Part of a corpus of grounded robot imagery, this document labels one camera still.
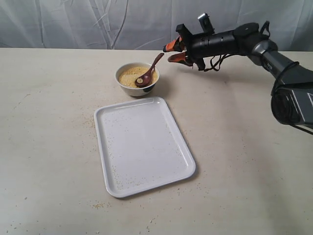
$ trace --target beige table surface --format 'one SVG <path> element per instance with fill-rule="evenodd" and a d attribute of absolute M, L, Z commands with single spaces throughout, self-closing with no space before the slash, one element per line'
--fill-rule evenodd
<path fill-rule="evenodd" d="M 273 77 L 247 58 L 198 72 L 163 58 L 168 103 L 197 163 L 187 181 L 123 200 L 104 185 L 94 111 L 158 51 L 0 49 L 0 234 L 313 234 L 313 136 L 279 124 Z M 313 69 L 313 53 L 286 52 Z"/>

